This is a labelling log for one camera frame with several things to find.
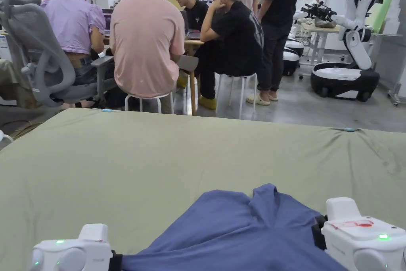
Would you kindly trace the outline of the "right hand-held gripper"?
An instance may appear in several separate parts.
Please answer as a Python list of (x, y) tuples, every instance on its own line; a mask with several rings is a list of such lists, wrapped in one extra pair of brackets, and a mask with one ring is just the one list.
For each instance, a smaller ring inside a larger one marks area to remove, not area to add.
[(406, 232), (370, 216), (362, 216), (348, 197), (326, 201), (327, 214), (312, 226), (314, 244), (349, 271), (404, 271)]

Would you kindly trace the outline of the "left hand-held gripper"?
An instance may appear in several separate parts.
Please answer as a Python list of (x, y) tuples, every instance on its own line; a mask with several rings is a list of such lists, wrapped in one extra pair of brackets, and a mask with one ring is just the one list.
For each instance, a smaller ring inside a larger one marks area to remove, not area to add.
[(86, 224), (77, 239), (43, 240), (32, 251), (32, 271), (120, 271), (123, 256), (112, 250), (108, 226)]

